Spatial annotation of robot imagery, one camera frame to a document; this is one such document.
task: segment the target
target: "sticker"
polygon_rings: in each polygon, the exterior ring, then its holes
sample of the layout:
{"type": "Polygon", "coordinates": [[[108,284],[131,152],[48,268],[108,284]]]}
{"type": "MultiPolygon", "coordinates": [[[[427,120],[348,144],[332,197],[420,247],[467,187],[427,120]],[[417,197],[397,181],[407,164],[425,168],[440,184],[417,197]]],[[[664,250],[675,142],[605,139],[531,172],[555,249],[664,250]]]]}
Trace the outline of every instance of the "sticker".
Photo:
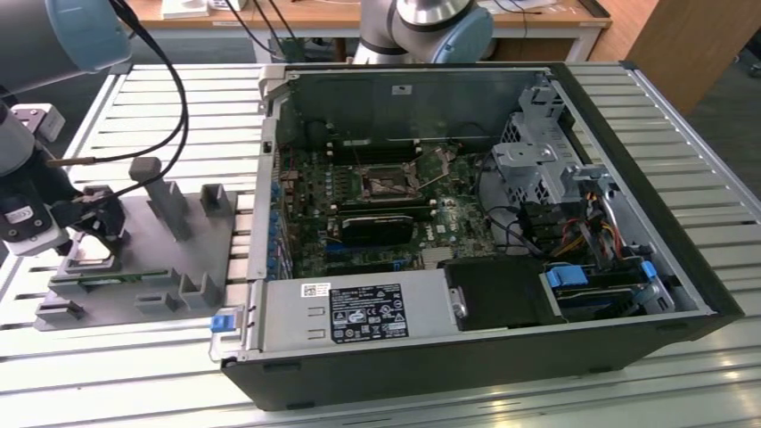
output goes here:
{"type": "Polygon", "coordinates": [[[392,95],[412,95],[412,94],[413,94],[412,85],[392,86],[392,95]]]}
{"type": "Polygon", "coordinates": [[[302,297],[327,297],[331,283],[302,284],[302,297]]]}
{"type": "Polygon", "coordinates": [[[399,284],[334,289],[330,294],[335,343],[409,337],[403,287],[399,284]]]}

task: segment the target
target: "barcode sticker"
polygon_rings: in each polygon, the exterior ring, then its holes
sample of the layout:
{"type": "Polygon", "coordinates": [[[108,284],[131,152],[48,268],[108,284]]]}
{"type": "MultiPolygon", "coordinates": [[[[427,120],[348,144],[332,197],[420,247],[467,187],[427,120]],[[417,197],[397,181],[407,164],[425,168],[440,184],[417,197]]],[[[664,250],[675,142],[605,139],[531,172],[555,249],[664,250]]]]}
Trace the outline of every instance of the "barcode sticker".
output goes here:
{"type": "Polygon", "coordinates": [[[331,283],[302,284],[302,297],[327,297],[331,283]]]}

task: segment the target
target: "motherboard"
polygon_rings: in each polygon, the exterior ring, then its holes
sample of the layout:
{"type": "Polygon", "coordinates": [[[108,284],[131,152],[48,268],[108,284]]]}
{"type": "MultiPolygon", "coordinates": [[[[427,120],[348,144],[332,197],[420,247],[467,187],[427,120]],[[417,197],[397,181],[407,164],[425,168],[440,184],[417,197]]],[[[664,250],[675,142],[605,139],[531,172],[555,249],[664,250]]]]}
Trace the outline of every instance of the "motherboard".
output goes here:
{"type": "Polygon", "coordinates": [[[493,254],[473,193],[483,154],[457,155],[451,143],[368,146],[282,151],[294,277],[431,269],[493,254]]]}

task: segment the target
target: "side panel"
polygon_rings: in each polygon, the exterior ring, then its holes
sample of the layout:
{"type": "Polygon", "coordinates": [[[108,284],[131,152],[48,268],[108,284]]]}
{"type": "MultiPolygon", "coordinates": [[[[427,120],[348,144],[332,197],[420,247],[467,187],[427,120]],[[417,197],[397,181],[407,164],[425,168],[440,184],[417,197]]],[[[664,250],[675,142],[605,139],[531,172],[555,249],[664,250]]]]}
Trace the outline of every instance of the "side panel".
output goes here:
{"type": "Polygon", "coordinates": [[[620,370],[725,318],[595,328],[268,362],[223,372],[263,410],[327,406],[620,370]]]}

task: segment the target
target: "blue latch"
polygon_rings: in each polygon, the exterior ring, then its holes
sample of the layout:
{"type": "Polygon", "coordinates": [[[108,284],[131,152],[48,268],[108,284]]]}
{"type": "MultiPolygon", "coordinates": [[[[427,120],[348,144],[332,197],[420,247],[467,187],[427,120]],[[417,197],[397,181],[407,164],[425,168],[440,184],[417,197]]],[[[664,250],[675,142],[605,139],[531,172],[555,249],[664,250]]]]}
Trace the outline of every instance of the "blue latch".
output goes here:
{"type": "Polygon", "coordinates": [[[212,326],[210,327],[212,333],[227,333],[236,331],[236,316],[235,315],[215,315],[212,317],[212,326]]]}
{"type": "Polygon", "coordinates": [[[653,281],[657,278],[656,266],[652,261],[644,261],[640,265],[643,267],[643,272],[645,272],[647,279],[653,281]]]}
{"type": "Polygon", "coordinates": [[[549,269],[547,281],[552,288],[587,285],[589,283],[584,269],[577,265],[557,266],[549,269]]]}

